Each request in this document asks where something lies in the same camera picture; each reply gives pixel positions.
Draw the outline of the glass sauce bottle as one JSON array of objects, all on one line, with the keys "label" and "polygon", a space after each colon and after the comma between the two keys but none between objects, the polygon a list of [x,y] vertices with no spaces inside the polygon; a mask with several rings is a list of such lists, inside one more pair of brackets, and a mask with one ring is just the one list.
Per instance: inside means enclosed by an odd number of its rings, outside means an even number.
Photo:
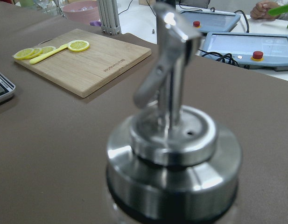
[{"label": "glass sauce bottle", "polygon": [[200,33],[168,3],[154,5],[159,58],[134,94],[135,114],[107,143],[114,224],[211,224],[232,206],[242,150],[203,111],[182,105],[184,69]]}]

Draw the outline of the purple cloth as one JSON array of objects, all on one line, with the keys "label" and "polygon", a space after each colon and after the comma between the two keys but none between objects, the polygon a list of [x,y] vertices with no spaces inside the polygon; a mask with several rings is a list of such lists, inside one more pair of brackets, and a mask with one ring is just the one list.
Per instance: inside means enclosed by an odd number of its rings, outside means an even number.
[{"label": "purple cloth", "polygon": [[100,21],[90,21],[91,26],[96,26],[96,27],[101,27],[101,22]]}]

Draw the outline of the aluminium frame post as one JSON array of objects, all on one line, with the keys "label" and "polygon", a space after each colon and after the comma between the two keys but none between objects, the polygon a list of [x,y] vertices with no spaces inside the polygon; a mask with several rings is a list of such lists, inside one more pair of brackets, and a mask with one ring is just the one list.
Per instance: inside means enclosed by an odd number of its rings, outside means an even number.
[{"label": "aluminium frame post", "polygon": [[97,3],[102,32],[109,35],[121,34],[117,1],[98,0]]}]

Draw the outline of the yellow plastic knife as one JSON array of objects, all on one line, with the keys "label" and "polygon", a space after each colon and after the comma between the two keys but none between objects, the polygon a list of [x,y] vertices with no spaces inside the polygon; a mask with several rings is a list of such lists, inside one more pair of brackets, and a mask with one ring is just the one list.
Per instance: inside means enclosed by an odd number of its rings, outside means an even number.
[{"label": "yellow plastic knife", "polygon": [[48,58],[48,57],[56,54],[56,53],[58,53],[58,52],[60,52],[60,51],[62,51],[62,50],[64,50],[64,49],[66,49],[67,47],[68,47],[68,44],[67,44],[67,43],[64,44],[64,45],[61,45],[59,48],[57,48],[57,49],[55,49],[55,50],[52,50],[52,51],[50,51],[50,52],[48,52],[48,53],[45,53],[45,54],[42,54],[42,55],[39,55],[39,56],[37,56],[37,57],[35,57],[35,58],[30,59],[29,63],[30,63],[31,65],[36,64],[36,63],[38,63],[38,62],[40,62],[40,61],[42,61],[42,60],[44,60],[44,59],[46,59],[46,58]]}]

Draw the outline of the blue teach pendant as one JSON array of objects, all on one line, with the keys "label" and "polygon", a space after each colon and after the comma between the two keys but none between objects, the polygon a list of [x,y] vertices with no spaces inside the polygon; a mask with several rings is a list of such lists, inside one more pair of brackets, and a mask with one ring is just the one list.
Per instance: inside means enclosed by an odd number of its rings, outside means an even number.
[{"label": "blue teach pendant", "polygon": [[181,14],[201,33],[230,32],[241,16],[236,13],[217,13],[205,11],[182,11]]},{"label": "blue teach pendant", "polygon": [[287,71],[288,35],[210,32],[200,56],[245,69]]}]

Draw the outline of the pink bowl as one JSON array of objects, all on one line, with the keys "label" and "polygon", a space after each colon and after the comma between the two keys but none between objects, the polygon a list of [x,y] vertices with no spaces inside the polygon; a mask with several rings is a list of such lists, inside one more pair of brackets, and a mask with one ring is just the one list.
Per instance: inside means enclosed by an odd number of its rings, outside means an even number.
[{"label": "pink bowl", "polygon": [[71,21],[89,25],[92,21],[99,21],[98,4],[96,1],[73,2],[63,7],[63,13]]}]

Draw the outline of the silver kitchen scale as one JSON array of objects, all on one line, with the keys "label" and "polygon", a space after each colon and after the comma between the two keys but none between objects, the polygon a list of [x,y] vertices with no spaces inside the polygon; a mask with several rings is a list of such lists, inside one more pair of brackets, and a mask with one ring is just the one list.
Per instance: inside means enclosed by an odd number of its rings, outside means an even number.
[{"label": "silver kitchen scale", "polygon": [[0,72],[0,103],[14,96],[16,86]]}]

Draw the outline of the seated person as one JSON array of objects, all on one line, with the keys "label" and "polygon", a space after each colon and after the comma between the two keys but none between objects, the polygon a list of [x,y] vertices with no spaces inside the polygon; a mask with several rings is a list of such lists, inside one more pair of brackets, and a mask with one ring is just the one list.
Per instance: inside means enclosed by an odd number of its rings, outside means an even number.
[{"label": "seated person", "polygon": [[273,8],[284,6],[288,4],[288,0],[263,0],[258,2],[250,12],[252,19],[279,19],[288,21],[288,12],[276,16],[271,16],[268,11]]}]

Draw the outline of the wooden cutting board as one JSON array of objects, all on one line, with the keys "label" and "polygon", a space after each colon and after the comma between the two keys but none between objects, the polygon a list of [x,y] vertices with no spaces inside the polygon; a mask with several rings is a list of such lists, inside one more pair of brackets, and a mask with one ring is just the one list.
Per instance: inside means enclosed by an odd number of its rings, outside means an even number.
[{"label": "wooden cutting board", "polygon": [[28,60],[16,63],[85,98],[151,55],[149,48],[81,29],[39,46],[60,47],[73,40],[86,40],[90,46],[81,52],[64,49],[34,65]]}]

